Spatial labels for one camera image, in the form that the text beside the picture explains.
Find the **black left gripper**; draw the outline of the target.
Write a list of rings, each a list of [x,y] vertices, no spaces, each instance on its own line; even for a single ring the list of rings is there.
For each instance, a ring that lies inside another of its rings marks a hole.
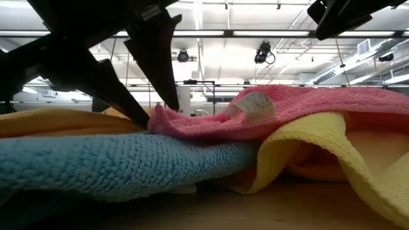
[[[181,15],[171,17],[166,1],[30,1],[49,33],[1,53],[1,93],[9,97],[38,75],[56,91],[98,98],[146,127],[149,116],[119,81],[108,59],[97,61],[92,46],[125,30],[125,46],[164,103],[180,108],[171,41]]]

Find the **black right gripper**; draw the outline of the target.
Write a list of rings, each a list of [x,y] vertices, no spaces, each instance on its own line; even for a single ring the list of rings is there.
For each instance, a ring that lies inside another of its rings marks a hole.
[[[387,7],[397,8],[406,0],[316,0],[307,14],[317,23],[319,40],[335,38],[369,22],[371,14]]]

